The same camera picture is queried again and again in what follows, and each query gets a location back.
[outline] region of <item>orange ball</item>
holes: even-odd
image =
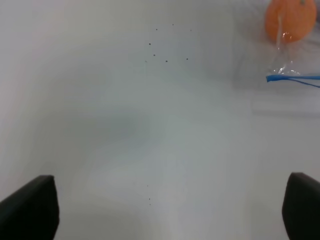
[[[265,13],[265,31],[277,41],[292,43],[303,39],[316,24],[317,7],[314,0],[272,0]]]

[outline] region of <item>white table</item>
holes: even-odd
[[[55,175],[57,240],[287,239],[286,182],[320,179],[320,120],[252,113],[225,2],[0,9],[1,199]]]

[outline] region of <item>clear plastic bag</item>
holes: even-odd
[[[319,0],[269,3],[264,27],[277,52],[268,69],[267,82],[285,80],[320,88],[318,10]]]
[[[265,30],[266,11],[273,0],[229,1],[234,24],[233,85],[238,90],[249,90],[252,112],[320,117],[319,88],[292,81],[320,85],[320,80],[306,79],[320,76],[318,20],[303,39],[277,43],[270,40]],[[283,80],[269,78],[267,82],[266,76],[271,75]]]

